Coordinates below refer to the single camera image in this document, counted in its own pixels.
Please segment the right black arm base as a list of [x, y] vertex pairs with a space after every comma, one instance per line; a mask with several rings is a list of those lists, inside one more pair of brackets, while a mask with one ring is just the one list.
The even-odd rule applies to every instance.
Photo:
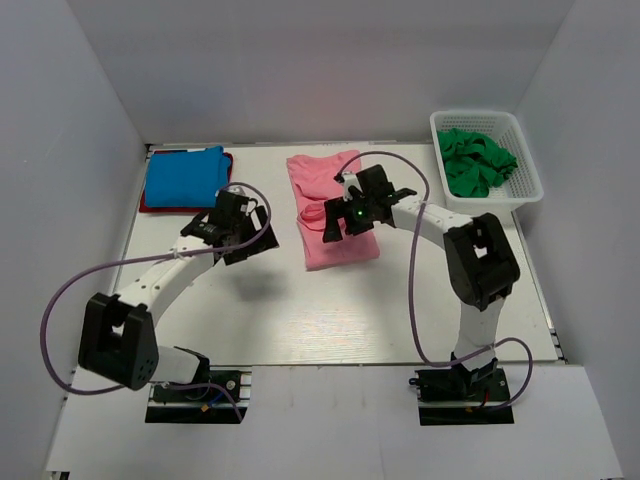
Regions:
[[421, 426], [481, 426], [514, 424], [505, 372], [498, 368], [479, 384], [464, 390], [450, 370], [416, 370], [408, 380], [417, 394]]

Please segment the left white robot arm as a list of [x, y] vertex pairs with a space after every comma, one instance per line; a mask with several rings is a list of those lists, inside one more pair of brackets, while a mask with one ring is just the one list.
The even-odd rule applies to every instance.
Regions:
[[97, 293], [85, 307], [78, 353], [80, 367], [116, 384], [139, 390], [176, 384], [199, 399], [211, 387], [207, 357], [181, 347], [161, 346], [156, 326], [170, 305], [218, 263], [232, 265], [278, 245], [266, 200], [222, 190], [211, 209], [199, 212], [168, 253], [112, 295]]

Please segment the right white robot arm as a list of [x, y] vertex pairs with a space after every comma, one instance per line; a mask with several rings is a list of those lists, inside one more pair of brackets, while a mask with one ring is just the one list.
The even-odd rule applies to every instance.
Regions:
[[455, 213], [396, 189], [382, 166], [358, 173], [339, 172], [339, 197], [325, 202], [325, 243], [358, 236], [376, 224], [412, 232], [444, 251], [449, 283], [460, 301], [456, 345], [440, 368], [449, 370], [453, 390], [472, 399], [484, 391], [497, 368], [497, 326], [506, 298], [520, 278], [520, 268], [500, 220], [491, 213], [472, 217]]

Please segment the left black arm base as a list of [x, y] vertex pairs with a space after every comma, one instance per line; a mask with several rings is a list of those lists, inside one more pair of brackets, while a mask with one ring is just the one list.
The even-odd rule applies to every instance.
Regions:
[[178, 425], [239, 425], [251, 396], [250, 368], [211, 367], [201, 388], [153, 386], [145, 422]]

